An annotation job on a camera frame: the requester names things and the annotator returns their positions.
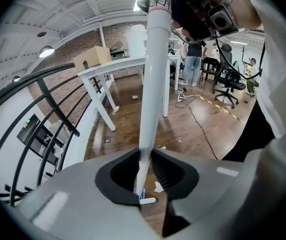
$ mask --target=white cylinder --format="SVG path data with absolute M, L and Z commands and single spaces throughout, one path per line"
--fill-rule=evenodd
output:
M 147 20 L 147 61 L 139 135 L 141 157 L 137 175 L 138 195 L 141 194 L 144 186 L 149 157 L 155 143 L 162 105 L 170 33 L 171 0 L 150 0 Z
M 134 25 L 131 31 L 127 33 L 128 52 L 132 58 L 145 56 L 145 45 L 142 34 L 144 30 L 143 25 Z
M 99 33 L 101 35 L 102 45 L 103 47 L 106 47 L 102 23 L 100 22 L 98 26 L 99 26 Z

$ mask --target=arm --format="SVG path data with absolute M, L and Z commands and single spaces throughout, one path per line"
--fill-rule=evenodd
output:
M 188 49 L 188 45 L 187 44 L 183 44 L 183 57 L 184 57 L 184 59 L 187 56 L 187 49 Z
M 206 57 L 206 55 L 205 55 L 206 51 L 207 51 L 207 47 L 205 46 L 204 52 L 203 52 L 203 57 Z
M 256 29 L 262 24 L 250 0 L 233 0 L 229 10 L 236 18 L 237 24 L 240 27 Z

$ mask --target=curved railing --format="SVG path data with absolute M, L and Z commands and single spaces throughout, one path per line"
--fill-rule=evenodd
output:
M 68 147 L 70 145 L 70 142 L 72 140 L 73 135 L 75 136 L 79 136 L 80 133 L 79 131 L 76 129 L 81 118 L 83 117 L 86 109 L 88 108 L 89 104 L 91 103 L 91 100 L 89 101 L 89 103 L 87 104 L 87 106 L 85 106 L 84 111 L 81 113 L 78 121 L 76 122 L 75 125 L 73 125 L 70 120 L 68 119 L 69 116 L 72 114 L 72 112 L 75 110 L 75 108 L 77 107 L 77 105 L 80 104 L 80 102 L 88 95 L 87 92 L 85 92 L 81 98 L 73 105 L 73 107 L 70 109 L 70 111 L 67 113 L 67 115 L 64 115 L 64 113 L 62 112 L 62 110 L 59 108 L 59 106 L 66 101 L 74 92 L 76 92 L 78 89 L 80 89 L 84 84 L 80 84 L 79 86 L 77 86 L 75 89 L 71 90 L 65 97 L 63 97 L 59 102 L 55 102 L 53 96 L 51 95 L 51 93 L 56 90 L 57 88 L 63 86 L 63 85 L 67 85 L 71 80 L 77 78 L 77 75 L 66 79 L 64 81 L 62 81 L 61 83 L 57 84 L 56 86 L 48 89 L 45 82 L 44 82 L 44 77 L 47 77 L 49 75 L 70 69 L 75 67 L 75 65 L 73 63 L 68 63 L 68 64 L 64 64 L 64 65 L 60 65 L 60 66 L 55 66 L 55 67 L 49 67 L 43 70 L 40 70 L 38 72 L 35 72 L 33 74 L 29 74 L 25 77 L 22 77 L 18 82 L 14 82 L 12 84 L 10 84 L 9 86 L 3 88 L 2 90 L 0 90 L 0 106 L 6 101 L 8 100 L 10 97 L 12 97 L 13 95 L 15 95 L 18 91 L 22 90 L 23 88 L 29 86 L 32 83 L 37 83 L 42 94 L 36 98 L 32 103 L 30 103 L 20 114 L 18 114 L 18 116 L 15 118 L 15 120 L 10 124 L 10 126 L 7 128 L 7 130 L 5 131 L 5 133 L 3 134 L 3 136 L 0 138 L 0 150 L 3 146 L 3 144 L 5 143 L 6 139 L 8 138 L 8 136 L 11 134 L 12 130 L 14 129 L 14 127 L 20 122 L 20 120 L 25 116 L 26 113 L 28 113 L 28 111 L 35 106 L 36 104 L 38 104 L 41 100 L 45 99 L 48 104 L 51 107 L 51 110 L 45 115 L 44 119 L 40 121 L 40 123 L 37 125 L 37 127 L 33 130 L 32 134 L 30 135 L 30 137 L 27 140 L 27 143 L 25 144 L 25 147 L 23 149 L 23 152 L 21 153 L 16 169 L 15 169 L 15 173 L 14 173 L 14 178 L 12 181 L 12 186 L 8 186 L 5 185 L 5 191 L 7 191 L 7 193 L 0 193 L 0 198 L 6 198 L 8 197 L 8 199 L 3 200 L 5 203 L 9 203 L 11 206 L 15 205 L 15 202 L 21 200 L 29 191 L 31 191 L 32 189 L 25 187 L 25 190 L 27 192 L 21 192 L 18 191 L 16 189 L 17 186 L 17 182 L 18 182 L 18 178 L 19 178 L 19 174 L 21 172 L 21 168 L 22 165 L 24 163 L 24 159 L 27 155 L 28 150 L 31 147 L 31 144 L 33 143 L 34 139 L 37 137 L 37 133 L 39 132 L 39 130 L 43 127 L 43 125 L 45 124 L 45 122 L 49 119 L 49 117 L 52 114 L 56 114 L 58 116 L 58 118 L 61 120 L 61 124 L 58 127 L 57 131 L 55 133 L 52 133 L 52 137 L 49 141 L 49 143 L 47 144 L 46 150 L 44 151 L 44 155 L 42 156 L 42 160 L 41 160 L 41 164 L 38 170 L 38 175 L 37 175 L 37 179 L 36 179 L 36 185 L 39 186 L 41 184 L 41 180 L 42 180 L 42 176 L 44 173 L 44 169 L 45 169 L 45 165 L 48 159 L 48 156 L 50 154 L 51 149 L 53 148 L 54 144 L 55 144 L 55 140 L 58 136 L 58 134 L 60 133 L 61 129 L 63 128 L 63 126 L 65 125 L 68 130 L 70 131 L 70 136 L 69 139 L 67 141 L 67 143 L 65 143 L 64 147 L 63 147 L 63 153 L 61 154 L 61 158 L 58 162 L 58 164 L 56 164 L 56 166 L 54 166 L 54 173 L 59 172 L 60 170 L 62 170 L 63 167 L 63 163 L 65 160 L 65 156 L 68 150 Z M 101 86 L 98 84 L 99 81 L 96 80 L 96 78 L 92 78 L 93 79 L 93 85 L 96 87 L 96 91 L 101 93 L 100 89 Z

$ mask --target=cardboard box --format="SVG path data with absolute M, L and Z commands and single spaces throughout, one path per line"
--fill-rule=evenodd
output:
M 84 62 L 87 62 L 87 66 L 93 67 L 103 63 L 111 62 L 111 53 L 109 48 L 94 46 L 93 48 L 79 54 L 75 58 L 73 58 L 76 71 L 81 72 L 85 70 Z

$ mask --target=black cable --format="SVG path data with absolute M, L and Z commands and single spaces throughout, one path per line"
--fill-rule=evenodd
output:
M 239 76 L 243 77 L 246 80 L 249 79 L 253 79 L 255 77 L 257 77 L 263 70 L 260 68 L 260 70 L 258 71 L 258 73 L 256 75 L 250 76 L 250 77 L 245 77 L 243 74 L 241 74 L 240 72 L 238 72 L 233 65 L 229 62 L 229 60 L 226 58 L 226 56 L 224 55 L 221 47 L 219 46 L 218 40 L 216 39 L 216 44 L 217 44 L 217 48 L 219 50 L 219 53 L 222 55 L 222 57 L 224 58 L 224 60 L 227 62 L 227 64 L 229 65 L 229 67 L 231 68 L 232 71 L 234 71 L 236 74 L 238 74 Z M 263 51 L 262 51 L 262 55 L 261 55 L 261 64 L 259 67 L 261 67 L 262 65 L 262 61 L 263 61 L 263 57 L 264 57 L 264 53 L 265 53 L 265 43 L 264 43 L 264 47 L 263 47 Z
M 217 156 L 215 155 L 215 152 L 214 152 L 214 150 L 213 150 L 212 145 L 209 143 L 209 141 L 208 141 L 208 139 L 207 139 L 207 136 L 206 136 L 206 133 L 205 133 L 205 131 L 204 131 L 204 128 L 203 128 L 203 127 L 199 124 L 199 122 L 197 121 L 197 119 L 196 119 L 196 117 L 195 117 L 195 115 L 194 115 L 194 113 L 193 113 L 193 111 L 192 111 L 192 109 L 191 109 L 191 107 L 189 106 L 188 103 L 187 103 L 187 106 L 188 106 L 189 110 L 191 111 L 191 113 L 192 113 L 192 115 L 193 115 L 193 117 L 194 117 L 194 119 L 195 119 L 195 122 L 196 122 L 196 123 L 199 125 L 199 127 L 203 130 L 204 136 L 205 136 L 205 138 L 206 138 L 206 140 L 207 140 L 208 145 L 211 147 L 211 150 L 212 150 L 212 153 L 213 153 L 214 157 L 216 158 L 216 160 L 218 160 Z
M 213 153 L 215 159 L 218 160 L 218 158 L 217 158 L 217 156 L 216 156 L 216 154 L 215 154 L 215 152 L 214 152 L 214 150 L 213 150 L 212 145 L 209 143 L 209 140 L 207 139 L 207 136 L 206 136 L 206 133 L 205 133 L 204 128 L 199 124 L 199 122 L 197 121 L 197 119 L 196 119 L 196 117 L 195 117 L 195 115 L 194 115 L 194 113 L 193 113 L 191 107 L 189 106 L 189 104 L 192 103 L 192 102 L 195 100 L 195 98 L 196 98 L 196 97 L 194 97 L 191 102 L 187 102 L 186 100 L 184 100 L 184 102 L 186 102 L 186 105 L 185 105 L 185 106 L 181 106 L 181 107 L 180 107 L 180 106 L 177 106 L 177 103 L 180 103 L 180 101 L 178 101 L 178 102 L 176 102 L 175 107 L 177 107 L 178 109 L 180 109 L 180 108 L 181 108 L 181 109 L 184 109 L 185 107 L 188 107 L 188 108 L 189 108 L 189 110 L 191 111 L 191 113 L 192 113 L 192 115 L 193 115 L 193 117 L 194 117 L 194 119 L 195 119 L 195 122 L 196 122 L 196 123 L 199 125 L 199 127 L 203 130 L 205 139 L 206 139 L 206 141 L 207 141 L 209 147 L 211 148 L 212 153 Z

